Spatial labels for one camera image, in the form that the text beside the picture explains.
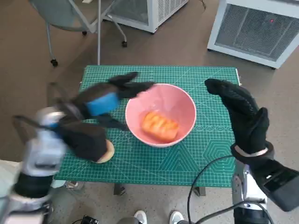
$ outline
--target pink bowl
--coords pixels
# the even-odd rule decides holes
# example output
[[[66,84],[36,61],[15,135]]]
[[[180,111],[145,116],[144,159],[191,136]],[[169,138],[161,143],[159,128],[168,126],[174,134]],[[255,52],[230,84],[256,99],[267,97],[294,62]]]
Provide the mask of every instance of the pink bowl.
[[[141,129],[144,116],[150,111],[157,111],[179,125],[174,141],[165,143],[151,137]],[[184,139],[194,127],[196,107],[187,92],[170,84],[155,84],[146,92],[138,94],[128,101],[126,122],[132,134],[140,141],[154,147],[168,147]]]

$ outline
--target office chair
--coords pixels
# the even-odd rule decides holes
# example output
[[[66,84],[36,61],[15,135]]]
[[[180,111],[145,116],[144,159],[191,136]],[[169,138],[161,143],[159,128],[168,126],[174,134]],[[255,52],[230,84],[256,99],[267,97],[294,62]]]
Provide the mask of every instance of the office chair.
[[[82,32],[83,36],[87,32],[97,32],[97,4],[98,0],[93,0],[90,3],[83,3],[82,0],[29,0],[33,8],[46,22],[47,39],[49,51],[51,56],[51,64],[53,67],[58,66],[58,62],[53,55],[51,38],[50,38],[50,25],[67,31]],[[117,0],[103,0],[101,21],[104,16],[112,19],[117,29],[123,36],[122,46],[127,47],[127,37],[122,31],[121,27],[109,15],[111,7]]]

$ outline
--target person's foot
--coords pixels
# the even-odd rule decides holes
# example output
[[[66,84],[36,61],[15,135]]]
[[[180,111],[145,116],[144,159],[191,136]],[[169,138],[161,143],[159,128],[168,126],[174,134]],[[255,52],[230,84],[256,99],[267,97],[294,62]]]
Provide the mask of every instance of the person's foot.
[[[134,217],[137,218],[140,223],[148,224],[148,220],[146,218],[146,214],[144,211],[141,211],[141,210],[137,211],[135,213]]]
[[[174,211],[170,215],[169,224],[177,224],[181,220],[184,220],[182,213],[179,211]]]

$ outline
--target table leg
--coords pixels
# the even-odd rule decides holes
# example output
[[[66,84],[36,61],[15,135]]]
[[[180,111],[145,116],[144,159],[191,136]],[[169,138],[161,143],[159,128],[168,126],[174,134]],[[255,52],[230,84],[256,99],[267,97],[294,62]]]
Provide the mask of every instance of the table leg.
[[[206,196],[206,188],[205,187],[195,187],[193,192],[198,196]]]
[[[115,183],[114,184],[113,195],[122,196],[125,192],[126,192],[126,189],[121,183]]]
[[[101,57],[101,0],[98,0],[98,63],[100,65]]]
[[[66,181],[64,186],[70,190],[81,190],[85,182],[82,181]]]

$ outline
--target white box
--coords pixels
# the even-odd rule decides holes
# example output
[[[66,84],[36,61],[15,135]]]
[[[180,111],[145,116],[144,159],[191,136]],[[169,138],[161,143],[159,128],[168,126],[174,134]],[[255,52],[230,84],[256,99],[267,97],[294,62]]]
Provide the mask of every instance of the white box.
[[[299,2],[220,0],[207,48],[279,68],[299,45]]]
[[[188,0],[117,0],[109,15],[120,24],[155,33]]]

